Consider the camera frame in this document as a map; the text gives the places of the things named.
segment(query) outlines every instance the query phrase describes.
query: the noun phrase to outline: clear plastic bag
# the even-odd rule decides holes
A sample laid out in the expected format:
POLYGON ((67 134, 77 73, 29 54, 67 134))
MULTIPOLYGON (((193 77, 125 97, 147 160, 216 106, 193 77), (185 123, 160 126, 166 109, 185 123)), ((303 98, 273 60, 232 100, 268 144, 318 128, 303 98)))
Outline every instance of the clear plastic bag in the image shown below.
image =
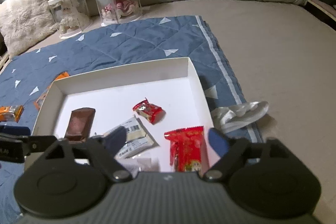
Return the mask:
POLYGON ((117 160, 124 168, 126 168, 135 178, 138 172, 159 172, 159 161, 152 160, 150 157, 134 156, 129 159, 117 160))
POLYGON ((228 133, 259 120, 267 113, 268 107, 266 101, 218 107, 211 111, 211 117, 216 129, 228 133))

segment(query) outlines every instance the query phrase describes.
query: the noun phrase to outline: white stripe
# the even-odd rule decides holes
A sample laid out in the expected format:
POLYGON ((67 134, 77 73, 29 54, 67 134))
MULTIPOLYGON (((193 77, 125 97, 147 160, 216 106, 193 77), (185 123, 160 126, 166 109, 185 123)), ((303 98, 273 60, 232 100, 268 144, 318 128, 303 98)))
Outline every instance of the white stripe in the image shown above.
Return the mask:
MULTIPOLYGON (((205 39, 207 40, 209 48, 210 48, 212 54, 214 55, 214 57, 215 57, 215 59, 217 61, 218 67, 220 68, 220 70, 222 71, 222 73, 223 73, 223 75, 224 75, 224 77, 226 79, 226 82, 227 82, 227 84, 228 84, 228 86, 230 88, 230 91, 231 91, 231 93, 232 93, 232 95, 233 95, 233 97, 234 97, 234 99, 236 101, 236 104, 241 104, 242 101, 240 100, 240 98, 239 98, 239 96, 237 94, 235 86, 233 85, 230 76, 228 75, 226 69, 224 68, 223 63, 221 61, 221 58, 219 57, 218 53, 215 51, 215 49, 213 47, 213 43, 211 41, 211 38, 208 36, 207 32, 205 31, 205 29, 204 29, 204 27, 203 27, 203 25, 201 23, 200 17, 196 16, 196 19, 197 19, 198 26, 201 29, 201 31, 202 31, 205 39)), ((256 134, 254 133, 254 131, 253 131, 253 129, 252 129, 252 127, 250 125, 247 126, 247 131, 248 131, 248 133, 250 135, 251 141, 253 143, 256 143, 257 142, 257 137, 256 137, 256 134)))

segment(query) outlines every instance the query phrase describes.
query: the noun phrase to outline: metal screw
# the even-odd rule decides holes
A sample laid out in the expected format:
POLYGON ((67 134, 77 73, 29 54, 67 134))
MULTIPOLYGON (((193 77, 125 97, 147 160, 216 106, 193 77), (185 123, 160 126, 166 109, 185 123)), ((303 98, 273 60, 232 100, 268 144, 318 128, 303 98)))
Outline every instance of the metal screw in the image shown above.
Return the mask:
POLYGON ((220 179, 223 176, 223 174, 219 170, 210 170, 206 172, 205 176, 208 179, 216 180, 216 179, 220 179))
POLYGON ((118 170, 113 173, 115 179, 126 179, 129 176, 129 172, 126 170, 118 170))

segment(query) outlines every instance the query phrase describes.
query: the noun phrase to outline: red snack package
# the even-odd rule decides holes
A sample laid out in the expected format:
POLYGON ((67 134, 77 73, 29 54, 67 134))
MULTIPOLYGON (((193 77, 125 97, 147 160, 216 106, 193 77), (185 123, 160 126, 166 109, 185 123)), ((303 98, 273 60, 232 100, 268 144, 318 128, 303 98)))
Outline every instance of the red snack package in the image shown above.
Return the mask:
POLYGON ((150 104, 147 99, 136 104, 133 107, 133 111, 138 113, 140 116, 145 117, 151 124, 154 124, 158 120, 160 120, 163 114, 163 110, 161 107, 150 104))
POLYGON ((165 133, 170 141, 170 165, 174 171, 201 174, 203 127, 180 128, 165 133))
MULTIPOLYGON (((59 80, 59 79, 62 79, 62 78, 65 78, 65 77, 69 77, 70 75, 67 73, 67 72, 62 72, 59 76, 57 76, 55 80, 59 80)), ((43 102, 44 102, 44 99, 51 87, 51 84, 45 89, 45 91, 41 94, 41 96, 39 98, 37 98, 37 100, 34 102, 34 106, 36 107, 37 110, 40 110, 43 102)))

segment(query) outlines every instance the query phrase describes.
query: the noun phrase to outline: chocolate bar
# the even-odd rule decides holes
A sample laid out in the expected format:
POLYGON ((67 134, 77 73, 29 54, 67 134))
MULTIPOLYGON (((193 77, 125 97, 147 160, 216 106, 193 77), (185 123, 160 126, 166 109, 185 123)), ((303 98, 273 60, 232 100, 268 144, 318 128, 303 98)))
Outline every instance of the chocolate bar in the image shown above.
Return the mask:
POLYGON ((94 108, 89 107, 73 110, 64 138, 71 142, 85 142, 90 135, 95 112, 94 108))

